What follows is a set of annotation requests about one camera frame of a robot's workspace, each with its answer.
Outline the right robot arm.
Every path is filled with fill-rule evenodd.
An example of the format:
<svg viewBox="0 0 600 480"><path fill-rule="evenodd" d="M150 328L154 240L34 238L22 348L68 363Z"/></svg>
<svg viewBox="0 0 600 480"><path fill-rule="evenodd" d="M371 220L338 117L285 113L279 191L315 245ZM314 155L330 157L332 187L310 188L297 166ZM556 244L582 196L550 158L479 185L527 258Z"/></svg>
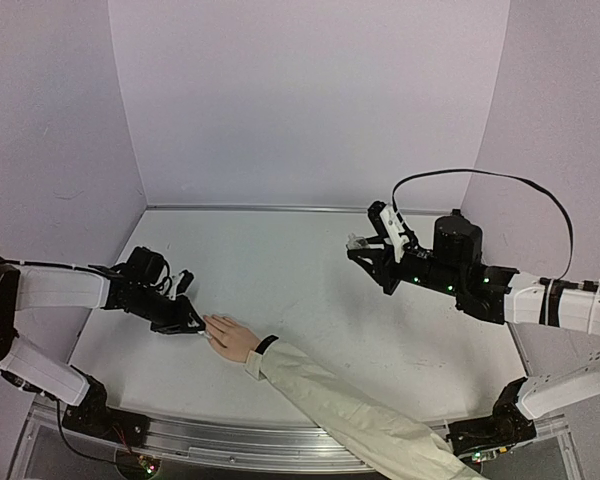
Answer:
<svg viewBox="0 0 600 480"><path fill-rule="evenodd" d="M420 245L393 207L377 202L368 217L376 234L351 235L347 256L387 295L400 283L448 295L458 311L492 324L537 324L600 338L600 280L568 281L535 276L482 261L483 232L460 211L438 218L433 245ZM502 392L515 412L535 420L600 395L600 355L560 376L512 382Z"/></svg>

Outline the forearm in beige sleeve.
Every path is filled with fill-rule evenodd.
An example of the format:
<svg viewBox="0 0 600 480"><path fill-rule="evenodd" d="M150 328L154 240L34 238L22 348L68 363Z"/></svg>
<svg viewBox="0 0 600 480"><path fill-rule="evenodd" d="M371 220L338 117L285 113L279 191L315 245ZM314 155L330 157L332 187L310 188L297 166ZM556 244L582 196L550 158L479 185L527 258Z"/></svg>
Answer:
<svg viewBox="0 0 600 480"><path fill-rule="evenodd" d="M443 438L369 397L291 344L252 351L245 370L267 380L356 458L389 479L480 479Z"/></svg>

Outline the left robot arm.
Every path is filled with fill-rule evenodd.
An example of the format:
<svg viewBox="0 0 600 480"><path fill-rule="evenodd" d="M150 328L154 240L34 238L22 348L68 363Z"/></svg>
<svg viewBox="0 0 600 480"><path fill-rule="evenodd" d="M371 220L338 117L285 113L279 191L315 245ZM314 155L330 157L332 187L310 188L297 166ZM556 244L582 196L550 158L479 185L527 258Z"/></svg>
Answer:
<svg viewBox="0 0 600 480"><path fill-rule="evenodd" d="M144 246L113 266L0 255L0 376L20 390L77 406L78 423L106 436L114 413L90 397L103 395L103 388L67 363L80 321L93 310L119 311L147 321L154 333L200 334L205 322L186 295L193 280Z"/></svg>

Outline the person's bare hand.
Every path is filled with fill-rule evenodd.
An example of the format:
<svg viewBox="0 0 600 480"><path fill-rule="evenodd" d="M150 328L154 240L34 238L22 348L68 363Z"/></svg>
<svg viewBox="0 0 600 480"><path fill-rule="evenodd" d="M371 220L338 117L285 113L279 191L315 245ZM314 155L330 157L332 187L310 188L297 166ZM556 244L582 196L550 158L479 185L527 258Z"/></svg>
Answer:
<svg viewBox="0 0 600 480"><path fill-rule="evenodd" d="M231 362L244 364L261 342L251 330L230 317L205 315L203 320L212 349Z"/></svg>

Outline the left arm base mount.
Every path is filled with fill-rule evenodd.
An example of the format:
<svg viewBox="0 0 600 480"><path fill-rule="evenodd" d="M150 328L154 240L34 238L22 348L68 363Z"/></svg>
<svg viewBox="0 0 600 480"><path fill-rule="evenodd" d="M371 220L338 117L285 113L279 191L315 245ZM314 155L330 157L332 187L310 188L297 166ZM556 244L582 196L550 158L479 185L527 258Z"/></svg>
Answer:
<svg viewBox="0 0 600 480"><path fill-rule="evenodd" d="M107 404L105 386L91 375L86 396L77 406L67 406L61 426L96 439L118 442L129 448L144 445L150 420L146 415L120 410Z"/></svg>

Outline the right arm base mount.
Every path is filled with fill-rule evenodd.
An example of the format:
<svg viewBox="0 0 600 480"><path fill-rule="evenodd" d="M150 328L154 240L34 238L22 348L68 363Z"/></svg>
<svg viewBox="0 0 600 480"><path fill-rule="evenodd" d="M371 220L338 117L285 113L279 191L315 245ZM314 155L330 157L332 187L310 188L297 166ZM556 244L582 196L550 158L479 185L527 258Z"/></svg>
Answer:
<svg viewBox="0 0 600 480"><path fill-rule="evenodd" d="M457 457L477 452L513 447L536 437L534 421L516 406L526 377L509 383L488 416L456 421L448 426L446 440Z"/></svg>

